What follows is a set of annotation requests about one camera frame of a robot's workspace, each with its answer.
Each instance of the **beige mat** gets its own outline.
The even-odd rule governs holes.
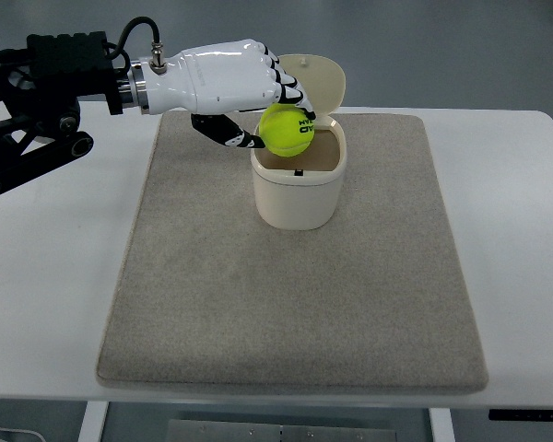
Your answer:
[[[106,385],[481,390],[487,372],[422,121],[337,115],[333,218],[270,227],[250,154],[164,115],[105,333]],[[236,114],[252,130],[258,114]]]

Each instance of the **container lid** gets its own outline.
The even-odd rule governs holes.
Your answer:
[[[328,115],[342,104],[347,78],[340,65],[321,55],[288,54],[278,57],[287,74],[297,78],[317,115]]]

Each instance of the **tennis ball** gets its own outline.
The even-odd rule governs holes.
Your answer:
[[[310,145],[313,122],[293,104],[273,104],[262,114],[258,134],[279,157],[295,157]]]

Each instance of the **metal connector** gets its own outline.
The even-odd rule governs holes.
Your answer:
[[[154,71],[159,76],[166,73],[167,65],[166,60],[164,59],[164,45],[160,42],[156,43],[152,41],[151,43],[151,60],[149,61],[149,66],[151,70]]]

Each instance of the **black mechanical bracket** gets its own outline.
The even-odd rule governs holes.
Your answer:
[[[78,132],[78,97],[104,94],[111,114],[123,113],[118,73],[107,58],[115,45],[102,31],[29,35],[27,49],[0,51],[0,194],[83,157],[90,135]],[[22,131],[19,141],[13,133]],[[52,140],[26,152],[36,138]]]

